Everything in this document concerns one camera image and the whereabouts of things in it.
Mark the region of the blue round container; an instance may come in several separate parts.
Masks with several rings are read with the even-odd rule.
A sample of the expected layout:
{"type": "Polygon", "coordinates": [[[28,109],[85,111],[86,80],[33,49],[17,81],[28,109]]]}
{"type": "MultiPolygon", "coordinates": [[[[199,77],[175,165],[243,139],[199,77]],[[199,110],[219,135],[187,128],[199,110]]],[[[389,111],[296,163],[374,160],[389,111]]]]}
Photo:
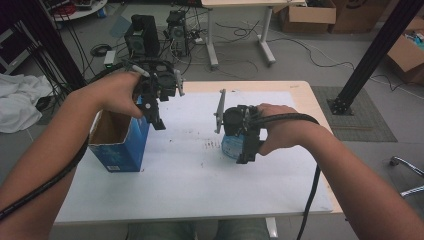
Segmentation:
{"type": "Polygon", "coordinates": [[[221,141],[221,150],[227,157],[237,160],[243,150],[244,136],[224,135],[221,141]]]}

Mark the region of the white-legged desk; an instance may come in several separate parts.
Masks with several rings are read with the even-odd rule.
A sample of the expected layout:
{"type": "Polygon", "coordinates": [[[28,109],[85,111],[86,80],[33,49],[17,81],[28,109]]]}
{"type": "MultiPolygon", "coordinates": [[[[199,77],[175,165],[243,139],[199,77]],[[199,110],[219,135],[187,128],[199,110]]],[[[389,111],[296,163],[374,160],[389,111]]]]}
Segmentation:
{"type": "Polygon", "coordinates": [[[268,65],[272,65],[276,62],[276,59],[270,50],[267,43],[267,36],[269,32],[269,26],[271,17],[273,14],[273,8],[276,6],[292,6],[304,4],[305,0],[201,0],[201,4],[207,9],[207,37],[206,37],[206,48],[209,56],[211,69],[217,69],[219,66],[215,46],[213,43],[213,25],[215,20],[213,19],[212,11],[215,8],[220,7],[257,7],[261,6],[265,8],[263,18],[263,29],[262,32],[257,36],[259,47],[262,49],[266,62],[268,65]]]}

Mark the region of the black metal stand post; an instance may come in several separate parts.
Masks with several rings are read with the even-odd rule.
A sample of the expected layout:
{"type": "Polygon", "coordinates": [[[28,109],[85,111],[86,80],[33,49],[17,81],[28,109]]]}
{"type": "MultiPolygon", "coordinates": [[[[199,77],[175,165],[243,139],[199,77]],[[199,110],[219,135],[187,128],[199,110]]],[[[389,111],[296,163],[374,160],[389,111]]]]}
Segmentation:
{"type": "Polygon", "coordinates": [[[86,83],[82,74],[40,1],[15,0],[15,3],[19,4],[28,30],[45,47],[70,89],[77,90],[84,87],[86,83]]]}
{"type": "Polygon", "coordinates": [[[329,100],[333,115],[347,115],[355,98],[393,47],[403,31],[424,6],[424,0],[399,0],[386,22],[335,99],[329,100]]]}

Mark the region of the white cloth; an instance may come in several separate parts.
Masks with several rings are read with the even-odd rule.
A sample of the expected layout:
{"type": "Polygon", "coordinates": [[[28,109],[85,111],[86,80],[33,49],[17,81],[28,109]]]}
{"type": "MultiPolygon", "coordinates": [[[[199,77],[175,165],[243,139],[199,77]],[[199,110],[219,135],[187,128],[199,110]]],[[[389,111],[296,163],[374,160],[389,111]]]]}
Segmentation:
{"type": "Polygon", "coordinates": [[[0,133],[15,133],[35,124],[42,117],[36,104],[52,92],[45,76],[0,73],[0,133]]]}

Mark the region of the person's left hand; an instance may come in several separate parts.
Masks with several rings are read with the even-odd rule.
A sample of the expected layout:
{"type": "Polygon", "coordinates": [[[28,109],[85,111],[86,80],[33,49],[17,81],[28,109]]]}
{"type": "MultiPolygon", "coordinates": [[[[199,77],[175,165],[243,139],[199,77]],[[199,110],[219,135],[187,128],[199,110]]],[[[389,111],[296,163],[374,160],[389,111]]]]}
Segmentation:
{"type": "Polygon", "coordinates": [[[133,92],[140,74],[135,72],[118,72],[72,93],[74,103],[91,114],[100,110],[142,117],[142,111],[133,100],[133,92]]]}

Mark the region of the small white device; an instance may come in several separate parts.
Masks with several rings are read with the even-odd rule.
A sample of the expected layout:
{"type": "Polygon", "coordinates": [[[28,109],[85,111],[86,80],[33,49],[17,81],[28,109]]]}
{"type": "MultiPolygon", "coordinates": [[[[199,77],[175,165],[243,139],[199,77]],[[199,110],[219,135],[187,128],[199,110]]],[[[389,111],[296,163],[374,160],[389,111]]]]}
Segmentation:
{"type": "Polygon", "coordinates": [[[110,68],[111,66],[114,65],[115,56],[116,56],[115,50],[110,50],[110,51],[106,52],[106,55],[105,55],[105,58],[104,58],[104,66],[106,68],[110,68]]]}

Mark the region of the person's right hand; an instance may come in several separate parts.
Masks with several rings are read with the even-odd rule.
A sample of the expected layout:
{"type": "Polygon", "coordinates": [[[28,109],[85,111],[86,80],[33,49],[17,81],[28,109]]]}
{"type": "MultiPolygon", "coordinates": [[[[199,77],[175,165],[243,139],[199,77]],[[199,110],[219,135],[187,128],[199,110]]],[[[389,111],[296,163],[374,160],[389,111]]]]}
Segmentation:
{"type": "MultiPolygon", "coordinates": [[[[289,106],[266,103],[260,104],[258,110],[265,117],[296,113],[296,110],[289,106]]],[[[265,127],[268,136],[259,148],[259,154],[262,156],[280,148],[304,146],[320,125],[306,120],[278,120],[266,123],[265,127]]]]}

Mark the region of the large brown cardboard box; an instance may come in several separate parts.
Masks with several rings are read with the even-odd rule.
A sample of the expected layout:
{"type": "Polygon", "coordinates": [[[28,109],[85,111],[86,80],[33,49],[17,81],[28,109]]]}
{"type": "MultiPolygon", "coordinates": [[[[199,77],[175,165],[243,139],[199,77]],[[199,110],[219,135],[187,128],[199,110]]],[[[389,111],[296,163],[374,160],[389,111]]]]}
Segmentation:
{"type": "Polygon", "coordinates": [[[370,32],[391,0],[331,0],[336,6],[336,22],[329,27],[333,34],[370,32]]]}

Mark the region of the dark equipment rack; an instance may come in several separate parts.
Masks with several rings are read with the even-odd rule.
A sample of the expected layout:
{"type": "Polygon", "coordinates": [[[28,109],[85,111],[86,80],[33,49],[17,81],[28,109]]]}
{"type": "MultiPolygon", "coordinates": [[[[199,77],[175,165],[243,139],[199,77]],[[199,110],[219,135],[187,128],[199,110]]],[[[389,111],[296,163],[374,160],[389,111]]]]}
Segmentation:
{"type": "Polygon", "coordinates": [[[28,29],[18,25],[16,30],[11,28],[0,31],[0,73],[10,74],[26,60],[30,53],[27,48],[34,38],[28,29]]]}

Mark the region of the white table mat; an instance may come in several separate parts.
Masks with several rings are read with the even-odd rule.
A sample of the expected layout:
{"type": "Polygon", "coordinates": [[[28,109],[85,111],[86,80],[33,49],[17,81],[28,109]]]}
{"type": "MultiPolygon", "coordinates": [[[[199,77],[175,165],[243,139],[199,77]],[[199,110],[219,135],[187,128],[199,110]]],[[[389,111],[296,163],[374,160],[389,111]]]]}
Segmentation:
{"type": "Polygon", "coordinates": [[[92,152],[78,165],[56,218],[60,224],[295,215],[333,209],[327,187],[313,181],[316,163],[302,147],[239,164],[221,150],[214,114],[226,106],[291,105],[288,92],[188,93],[160,106],[165,122],[150,130],[141,169],[110,173],[92,152]]]}

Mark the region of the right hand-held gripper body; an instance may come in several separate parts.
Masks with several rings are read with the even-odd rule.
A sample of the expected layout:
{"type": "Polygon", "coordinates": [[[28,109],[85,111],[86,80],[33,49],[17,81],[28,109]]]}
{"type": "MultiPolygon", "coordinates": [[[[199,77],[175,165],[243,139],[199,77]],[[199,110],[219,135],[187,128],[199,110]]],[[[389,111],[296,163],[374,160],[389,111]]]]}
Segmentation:
{"type": "Polygon", "coordinates": [[[255,106],[237,105],[224,109],[226,90],[220,90],[220,99],[214,113],[217,134],[224,127],[226,136],[244,136],[245,140],[259,141],[261,126],[255,123],[259,119],[259,111],[255,106]]]}

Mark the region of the chrome chair base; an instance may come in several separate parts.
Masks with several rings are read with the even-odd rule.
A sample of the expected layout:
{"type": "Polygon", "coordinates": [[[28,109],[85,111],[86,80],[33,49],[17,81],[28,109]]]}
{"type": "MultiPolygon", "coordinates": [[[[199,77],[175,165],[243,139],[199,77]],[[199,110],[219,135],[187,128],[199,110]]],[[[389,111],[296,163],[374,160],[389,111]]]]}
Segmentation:
{"type": "MultiPolygon", "coordinates": [[[[417,174],[419,177],[424,179],[424,171],[416,167],[415,165],[411,164],[410,162],[398,157],[398,156],[392,156],[390,159],[389,164],[391,166],[397,166],[399,164],[403,165],[404,167],[408,168],[409,170],[413,171],[415,174],[417,174]]],[[[414,194],[424,192],[424,185],[418,186],[406,191],[403,191],[400,193],[402,198],[406,198],[409,196],[412,196],[414,194]]]]}

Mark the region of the grey floor mat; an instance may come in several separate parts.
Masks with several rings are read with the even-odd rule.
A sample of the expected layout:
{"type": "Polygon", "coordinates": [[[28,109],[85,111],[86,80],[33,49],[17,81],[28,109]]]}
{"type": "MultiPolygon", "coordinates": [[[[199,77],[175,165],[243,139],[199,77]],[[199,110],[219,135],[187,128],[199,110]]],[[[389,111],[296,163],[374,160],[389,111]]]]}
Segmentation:
{"type": "Polygon", "coordinates": [[[365,89],[359,92],[348,112],[343,115],[335,115],[330,110],[330,101],[337,97],[342,90],[341,87],[312,86],[312,90],[333,134],[339,140],[356,142],[397,141],[365,89]]]}

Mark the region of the slim black computer tower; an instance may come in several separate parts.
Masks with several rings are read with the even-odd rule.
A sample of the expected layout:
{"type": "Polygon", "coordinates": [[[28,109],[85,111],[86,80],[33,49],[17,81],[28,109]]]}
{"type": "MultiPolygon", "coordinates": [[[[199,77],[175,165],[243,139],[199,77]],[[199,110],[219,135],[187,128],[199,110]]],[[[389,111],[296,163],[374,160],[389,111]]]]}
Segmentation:
{"type": "Polygon", "coordinates": [[[187,56],[186,13],[182,10],[171,10],[166,22],[168,24],[168,39],[171,41],[171,51],[177,56],[187,56]]]}

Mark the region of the round white table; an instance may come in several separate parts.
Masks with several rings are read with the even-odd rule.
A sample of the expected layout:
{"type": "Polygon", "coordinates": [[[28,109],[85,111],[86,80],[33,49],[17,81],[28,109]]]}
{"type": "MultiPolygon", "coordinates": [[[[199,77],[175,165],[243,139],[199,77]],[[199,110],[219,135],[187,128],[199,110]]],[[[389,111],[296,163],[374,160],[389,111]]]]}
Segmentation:
{"type": "Polygon", "coordinates": [[[91,5],[74,5],[74,12],[67,13],[65,11],[64,5],[60,6],[60,10],[56,9],[52,15],[55,21],[70,21],[79,19],[82,17],[89,16],[96,13],[100,18],[107,15],[105,6],[108,3],[108,0],[89,0],[91,5]]]}

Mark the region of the cardboard box with blue contents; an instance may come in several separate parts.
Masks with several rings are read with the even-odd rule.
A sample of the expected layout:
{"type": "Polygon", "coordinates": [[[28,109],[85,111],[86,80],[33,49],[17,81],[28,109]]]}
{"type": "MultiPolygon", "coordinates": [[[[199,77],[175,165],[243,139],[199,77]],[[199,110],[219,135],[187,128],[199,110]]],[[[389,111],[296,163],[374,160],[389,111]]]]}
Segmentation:
{"type": "Polygon", "coordinates": [[[424,86],[424,17],[415,17],[387,53],[405,83],[424,86]]]}

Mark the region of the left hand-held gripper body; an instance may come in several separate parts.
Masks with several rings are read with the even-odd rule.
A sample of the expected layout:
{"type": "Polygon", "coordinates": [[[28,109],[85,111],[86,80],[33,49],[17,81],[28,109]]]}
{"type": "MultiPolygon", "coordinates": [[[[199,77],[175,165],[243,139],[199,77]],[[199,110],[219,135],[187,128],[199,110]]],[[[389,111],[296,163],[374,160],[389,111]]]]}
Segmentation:
{"type": "Polygon", "coordinates": [[[141,74],[134,89],[136,103],[141,105],[148,99],[168,101],[176,94],[184,96],[184,78],[181,71],[165,60],[144,60],[133,63],[132,69],[141,74]]]}

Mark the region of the white table leg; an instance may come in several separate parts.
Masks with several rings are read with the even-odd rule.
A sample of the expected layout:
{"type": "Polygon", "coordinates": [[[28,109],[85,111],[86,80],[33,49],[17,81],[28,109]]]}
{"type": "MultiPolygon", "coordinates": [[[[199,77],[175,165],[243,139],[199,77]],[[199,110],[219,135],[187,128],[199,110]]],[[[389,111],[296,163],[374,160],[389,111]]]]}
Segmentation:
{"type": "Polygon", "coordinates": [[[266,218],[266,225],[268,229],[268,233],[271,240],[277,240],[278,239],[278,229],[276,224],[276,219],[274,217],[268,217],[266,218]]]}

